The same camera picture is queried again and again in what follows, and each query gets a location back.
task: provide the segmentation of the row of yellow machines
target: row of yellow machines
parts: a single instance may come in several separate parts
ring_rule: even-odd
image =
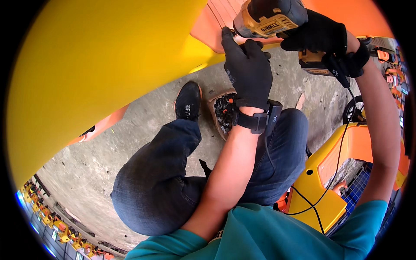
[[[90,259],[96,255],[104,255],[105,259],[108,260],[114,258],[111,253],[103,251],[98,246],[89,243],[82,237],[80,232],[62,221],[58,214],[51,212],[49,207],[43,204],[43,198],[40,198],[37,195],[37,187],[35,184],[29,181],[26,182],[24,186],[20,188],[20,192],[23,194],[24,200],[32,205],[33,213],[40,217],[40,221],[57,233],[60,243],[63,244],[71,241],[71,246],[75,250],[83,248],[84,254]]]

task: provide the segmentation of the sleeve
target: sleeve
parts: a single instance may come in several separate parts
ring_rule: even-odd
[[[149,237],[127,253],[125,260],[176,260],[198,251],[208,243],[200,236],[183,229],[167,235]]]
[[[386,210],[385,201],[369,201],[361,204],[330,237],[345,249],[345,259],[364,259],[368,255]]]

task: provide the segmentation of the work glove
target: work glove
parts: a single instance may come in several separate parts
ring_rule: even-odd
[[[228,27],[223,28],[222,38],[224,69],[237,92],[236,106],[268,109],[267,100],[273,81],[270,53],[263,52],[263,44],[253,40],[239,46]]]
[[[309,9],[307,13],[309,21],[280,43],[282,49],[345,54],[347,51],[345,25]]]

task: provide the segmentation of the window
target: window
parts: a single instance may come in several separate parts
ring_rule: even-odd
[[[81,255],[79,252],[77,252],[77,254],[75,256],[75,260],[84,260],[84,256]]]
[[[56,233],[56,231],[54,230],[53,232],[52,232],[52,235],[51,235],[51,237],[52,237],[52,239],[54,240],[54,241],[56,241],[56,236],[58,235],[58,233]]]

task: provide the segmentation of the wrist-mounted device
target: wrist-mounted device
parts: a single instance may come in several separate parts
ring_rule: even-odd
[[[278,102],[269,99],[267,101],[269,108],[264,113],[254,113],[253,116],[248,116],[235,110],[233,114],[233,126],[239,125],[248,129],[251,129],[252,134],[265,133],[269,136],[274,129],[277,118],[279,117],[283,105]]]
[[[344,88],[349,88],[349,78],[361,76],[363,74],[362,68],[369,58],[370,53],[367,46],[361,42],[356,53],[327,53],[322,57],[322,63]]]

